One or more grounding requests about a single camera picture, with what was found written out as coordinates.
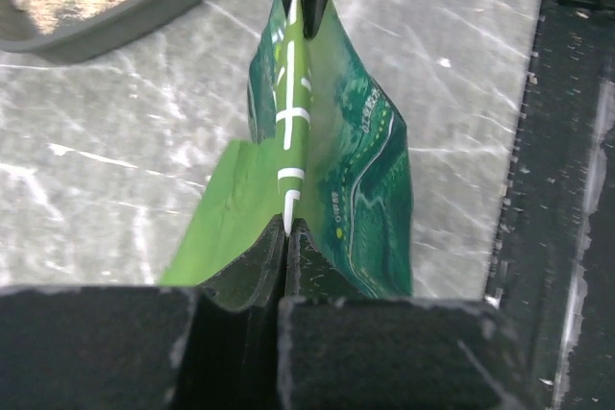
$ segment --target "gray marble surface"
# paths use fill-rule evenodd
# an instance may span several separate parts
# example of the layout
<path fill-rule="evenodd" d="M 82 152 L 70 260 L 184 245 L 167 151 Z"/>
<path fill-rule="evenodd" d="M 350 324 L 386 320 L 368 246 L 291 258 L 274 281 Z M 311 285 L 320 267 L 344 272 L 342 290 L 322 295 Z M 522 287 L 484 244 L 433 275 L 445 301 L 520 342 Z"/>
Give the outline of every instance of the gray marble surface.
<path fill-rule="evenodd" d="M 480 294 L 539 0 L 335 0 L 406 118 L 416 292 Z M 208 0 L 86 64 L 0 53 L 0 284 L 155 283 L 227 142 L 271 0 Z"/>

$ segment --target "green plastic bag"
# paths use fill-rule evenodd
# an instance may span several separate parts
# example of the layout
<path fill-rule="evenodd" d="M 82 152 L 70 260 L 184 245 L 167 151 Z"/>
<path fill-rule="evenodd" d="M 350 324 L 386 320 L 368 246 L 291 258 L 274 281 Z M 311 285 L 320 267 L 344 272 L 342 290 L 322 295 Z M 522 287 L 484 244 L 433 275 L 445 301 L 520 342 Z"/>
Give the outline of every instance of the green plastic bag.
<path fill-rule="evenodd" d="M 411 294 L 406 123 L 333 2 L 316 14 L 315 4 L 274 0 L 249 70 L 253 142 L 223 154 L 162 283 L 213 276 L 281 213 L 287 234 L 304 218 L 319 251 L 365 295 Z"/>

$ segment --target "marble tabletop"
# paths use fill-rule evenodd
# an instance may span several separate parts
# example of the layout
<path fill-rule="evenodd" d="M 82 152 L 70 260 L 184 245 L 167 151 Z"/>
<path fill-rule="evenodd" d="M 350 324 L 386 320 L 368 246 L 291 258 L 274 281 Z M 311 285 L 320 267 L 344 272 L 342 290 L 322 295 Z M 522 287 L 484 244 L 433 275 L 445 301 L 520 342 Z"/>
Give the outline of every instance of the marble tabletop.
<path fill-rule="evenodd" d="M 480 295 L 539 0 L 335 0 L 408 124 L 416 294 Z M 271 0 L 85 64 L 0 53 L 0 285 L 155 283 L 228 141 Z"/>

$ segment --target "countertop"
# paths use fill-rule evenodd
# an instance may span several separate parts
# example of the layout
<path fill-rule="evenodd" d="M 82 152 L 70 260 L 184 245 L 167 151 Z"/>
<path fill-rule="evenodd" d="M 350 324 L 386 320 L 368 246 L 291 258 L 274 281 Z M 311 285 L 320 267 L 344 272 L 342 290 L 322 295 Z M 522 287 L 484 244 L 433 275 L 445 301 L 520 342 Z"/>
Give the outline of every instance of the countertop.
<path fill-rule="evenodd" d="M 228 141 L 272 0 L 206 0 L 85 64 L 0 53 L 0 285 L 155 283 Z M 480 295 L 540 0 L 334 0 L 408 124 L 418 296 Z"/>

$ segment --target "plastic tray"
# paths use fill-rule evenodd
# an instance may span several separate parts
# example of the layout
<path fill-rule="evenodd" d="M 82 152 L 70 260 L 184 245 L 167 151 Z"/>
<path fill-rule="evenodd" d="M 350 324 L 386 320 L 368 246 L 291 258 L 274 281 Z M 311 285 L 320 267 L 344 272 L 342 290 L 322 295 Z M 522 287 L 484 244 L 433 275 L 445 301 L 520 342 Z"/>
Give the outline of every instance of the plastic tray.
<path fill-rule="evenodd" d="M 201 0 L 127 0 L 90 19 L 60 23 L 42 35 L 12 0 L 0 0 L 0 50 L 52 62 L 89 60 L 155 31 Z"/>

